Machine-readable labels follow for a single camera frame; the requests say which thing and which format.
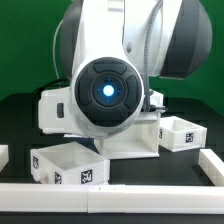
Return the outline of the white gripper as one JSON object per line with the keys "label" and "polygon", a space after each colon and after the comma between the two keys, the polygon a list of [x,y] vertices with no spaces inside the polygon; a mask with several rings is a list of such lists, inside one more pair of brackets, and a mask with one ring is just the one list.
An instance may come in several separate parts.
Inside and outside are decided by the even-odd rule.
{"label": "white gripper", "polygon": [[80,113],[69,108],[70,88],[43,91],[38,102],[38,125],[45,134],[74,134],[77,136],[114,136],[134,125],[158,124],[164,111],[163,95],[154,91],[150,96],[153,112],[135,113],[122,125],[115,127],[94,126]]}

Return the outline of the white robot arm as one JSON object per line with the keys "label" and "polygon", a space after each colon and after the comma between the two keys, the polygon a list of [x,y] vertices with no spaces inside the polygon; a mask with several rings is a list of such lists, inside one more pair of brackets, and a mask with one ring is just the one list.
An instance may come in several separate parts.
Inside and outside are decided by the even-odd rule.
{"label": "white robot arm", "polygon": [[185,79],[208,58],[200,0],[73,0],[60,24],[69,85],[42,93],[43,132],[102,139],[156,110],[152,76]]}

